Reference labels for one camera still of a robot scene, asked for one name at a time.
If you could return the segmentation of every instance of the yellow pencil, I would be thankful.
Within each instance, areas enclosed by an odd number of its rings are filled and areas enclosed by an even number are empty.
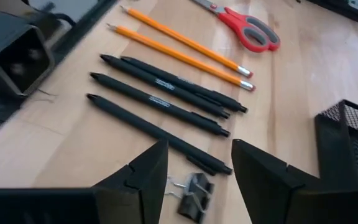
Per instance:
[[[246,68],[236,64],[235,62],[233,62],[232,60],[229,60],[228,58],[223,57],[222,55],[217,54],[216,52],[213,52],[212,50],[202,46],[201,44],[195,42],[194,40],[191,40],[187,37],[185,37],[184,35],[179,34],[178,32],[174,31],[171,28],[168,28],[167,26],[158,23],[157,21],[147,17],[146,15],[136,11],[135,9],[129,9],[126,8],[124,6],[121,6],[122,10],[126,13],[128,13],[129,15],[131,15],[132,17],[135,17],[136,19],[146,23],[147,25],[163,32],[164,34],[169,35],[170,37],[175,38],[176,40],[179,40],[180,42],[186,44],[187,46],[209,56],[210,58],[221,62],[222,64],[224,64],[225,66],[233,69],[234,71],[240,73],[241,75],[244,75],[247,78],[250,78],[253,73],[249,70],[247,70]]]
[[[210,74],[213,74],[219,78],[222,78],[223,80],[226,80],[228,82],[231,82],[235,85],[238,85],[240,87],[243,87],[244,89],[248,90],[248,91],[254,91],[255,90],[255,86],[251,83],[248,83],[244,80],[241,80],[238,77],[235,77],[234,75],[230,75],[224,71],[220,71],[210,65],[207,65],[203,62],[200,62],[199,60],[196,60],[192,57],[189,57],[183,53],[180,53],[174,49],[171,49],[170,47],[167,47],[163,44],[160,44],[152,39],[149,39],[143,35],[140,35],[134,31],[131,31],[129,29],[126,29],[125,27],[121,27],[121,26],[112,26],[110,24],[108,24],[108,27],[113,30],[114,32],[117,32],[118,34],[124,35],[128,38],[131,38],[132,40],[136,40],[144,45],[147,45],[151,48],[154,48],[155,50],[158,50],[160,52],[163,52],[167,55],[170,55],[172,57],[175,57],[176,59],[181,60],[182,62],[188,63],[194,67],[197,67],[201,70],[204,70]]]

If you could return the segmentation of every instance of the black mesh organizer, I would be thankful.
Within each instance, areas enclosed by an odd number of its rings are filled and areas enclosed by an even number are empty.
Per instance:
[[[358,189],[358,105],[342,100],[314,121],[321,180]]]

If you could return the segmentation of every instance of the black binder clip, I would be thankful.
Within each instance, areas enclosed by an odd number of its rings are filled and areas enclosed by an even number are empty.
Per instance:
[[[191,174],[185,185],[174,182],[170,176],[168,176],[167,183],[183,188],[182,196],[175,192],[165,193],[165,195],[173,195],[181,199],[178,213],[195,223],[201,223],[208,209],[214,184],[210,183],[203,173]]]

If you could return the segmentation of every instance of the desk organizer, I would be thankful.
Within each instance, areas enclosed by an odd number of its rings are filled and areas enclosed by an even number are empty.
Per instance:
[[[358,189],[358,105],[347,100],[314,118],[321,180]]]
[[[0,189],[0,223],[158,224],[167,172],[160,140],[92,187]]]

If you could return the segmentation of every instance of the black object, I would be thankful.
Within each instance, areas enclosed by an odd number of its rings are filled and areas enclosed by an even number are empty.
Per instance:
[[[343,189],[358,189],[358,105],[347,100],[314,118],[320,177]]]
[[[93,187],[0,189],[0,224],[158,224],[167,169],[159,141]]]
[[[174,95],[192,105],[195,105],[202,110],[209,112],[215,116],[220,116],[222,118],[229,118],[230,114],[225,112],[222,107],[212,104],[205,99],[202,99],[186,90],[182,90],[181,88],[172,85],[169,82],[165,82],[152,74],[143,71],[127,62],[119,60],[116,57],[110,55],[101,55],[100,56],[105,62],[107,62],[110,66],[125,72],[135,78],[138,78],[149,85],[152,85],[162,91],[165,91],[171,95]]]
[[[150,74],[155,75],[156,77],[161,78],[162,80],[164,80],[166,82],[170,82],[179,88],[182,88],[186,91],[194,93],[197,96],[204,98],[218,106],[224,106],[232,111],[241,111],[243,113],[246,113],[248,111],[248,109],[246,107],[243,107],[235,99],[232,99],[232,98],[225,96],[221,93],[218,93],[216,91],[206,89],[206,88],[199,86],[197,84],[194,84],[188,80],[180,78],[174,74],[171,74],[171,73],[161,70],[157,67],[149,65],[145,62],[137,60],[136,58],[121,57],[121,60],[123,60],[137,68],[140,68],[140,69],[144,70],[145,72],[149,72]]]
[[[38,27],[0,12],[0,93],[13,97],[31,94],[54,67]]]
[[[55,65],[58,65],[71,52],[71,50],[80,42],[80,40],[88,33],[89,30],[99,21],[99,19],[114,5],[117,0],[99,0],[76,24],[70,29],[57,43],[52,46],[52,55]],[[36,18],[32,18],[29,22],[36,26],[48,39],[60,27],[60,23],[51,13],[44,13]],[[26,97],[15,99],[2,95],[0,93],[0,124],[3,124],[10,115],[21,107]]]
[[[358,189],[331,187],[240,139],[232,160],[253,224],[358,223]]]
[[[148,134],[156,139],[168,140],[172,148],[183,153],[190,162],[194,163],[205,172],[211,175],[215,175],[217,172],[226,175],[231,174],[232,169],[228,168],[224,165],[224,162],[209,155],[208,153],[192,146],[191,144],[188,144],[178,137],[160,129],[154,124],[145,121],[144,119],[132,114],[118,105],[115,105],[101,96],[92,94],[87,94],[86,96],[98,108],[143,131],[145,134]]]
[[[71,25],[72,27],[76,25],[76,22],[70,16],[64,13],[54,13],[53,15],[56,16],[57,19],[61,19],[68,22],[69,25]]]
[[[358,22],[358,0],[308,0]]]
[[[91,73],[91,76],[103,86],[106,86],[112,90],[116,90],[139,102],[145,103],[153,108],[163,111],[164,113],[168,113],[182,121],[197,126],[205,131],[211,132],[216,135],[223,135],[225,137],[228,137],[230,135],[230,132],[220,127],[217,122],[204,116],[201,116],[197,113],[181,109],[175,105],[166,102],[165,100],[135,89],[129,85],[126,85],[125,83],[108,77],[107,75],[103,75],[100,73]]]
[[[183,191],[178,213],[195,223],[202,223],[211,201],[213,190],[214,184],[208,181],[205,174],[192,174]]]

